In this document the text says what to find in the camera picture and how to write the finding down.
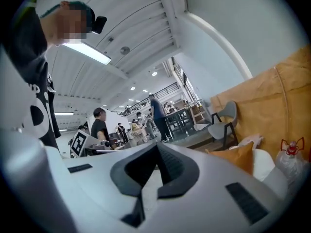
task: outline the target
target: railing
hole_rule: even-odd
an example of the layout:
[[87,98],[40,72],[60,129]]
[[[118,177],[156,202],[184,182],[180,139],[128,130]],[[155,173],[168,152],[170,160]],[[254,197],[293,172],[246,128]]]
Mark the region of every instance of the railing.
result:
[[[177,82],[165,87],[164,89],[158,91],[157,93],[154,93],[154,96],[156,99],[161,99],[162,97],[176,91],[180,89],[179,85],[177,84]],[[111,111],[116,113],[117,115],[121,116],[121,117],[126,117],[134,112],[136,112],[137,110],[146,107],[150,104],[150,100],[149,98],[146,98],[142,101],[140,101],[139,103],[134,104],[133,106],[131,106],[130,108],[125,109],[124,111]]]

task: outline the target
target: ceiling light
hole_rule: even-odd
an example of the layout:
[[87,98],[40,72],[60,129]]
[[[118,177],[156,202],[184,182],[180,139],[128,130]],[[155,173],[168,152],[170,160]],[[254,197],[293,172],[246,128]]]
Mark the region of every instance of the ceiling light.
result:
[[107,55],[104,55],[95,48],[86,45],[85,43],[80,44],[65,43],[63,45],[73,50],[76,50],[82,54],[85,54],[86,56],[94,60],[97,60],[98,62],[103,63],[104,65],[107,65],[111,61],[111,59]]
[[55,112],[55,116],[72,116],[73,112]]

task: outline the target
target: gray chair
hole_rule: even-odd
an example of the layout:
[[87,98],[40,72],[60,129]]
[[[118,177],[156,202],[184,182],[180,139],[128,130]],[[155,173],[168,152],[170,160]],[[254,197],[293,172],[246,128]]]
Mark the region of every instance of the gray chair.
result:
[[[214,116],[216,116],[219,120],[219,123],[214,123]],[[231,117],[233,118],[232,122],[225,123],[222,122],[220,117]],[[223,139],[223,149],[225,150],[226,138],[228,135],[233,134],[234,139],[236,141],[236,145],[238,144],[238,139],[234,131],[234,127],[238,123],[238,109],[235,101],[229,101],[225,108],[221,111],[212,114],[212,125],[208,127],[208,132],[214,139],[220,140]]]

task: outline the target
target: white ceiling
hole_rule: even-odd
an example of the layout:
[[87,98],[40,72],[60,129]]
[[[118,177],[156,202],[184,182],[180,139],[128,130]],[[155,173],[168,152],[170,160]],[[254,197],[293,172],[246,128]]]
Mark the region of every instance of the white ceiling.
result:
[[[37,0],[37,13],[44,13],[60,1]],[[75,112],[74,116],[57,117],[60,129],[85,123],[87,115],[103,104],[114,109],[120,103],[126,105],[129,96],[144,99],[139,91],[142,87],[156,92],[161,89],[157,86],[174,83],[161,82],[167,78],[163,69],[155,77],[148,71],[180,52],[176,18],[169,0],[80,1],[88,4],[96,16],[107,17],[102,33],[88,34],[83,41],[106,52],[111,63],[102,65],[65,46],[48,50],[49,73],[56,90],[54,110]],[[129,54],[120,53],[123,46],[130,48]],[[137,89],[130,93],[128,87],[134,83]]]

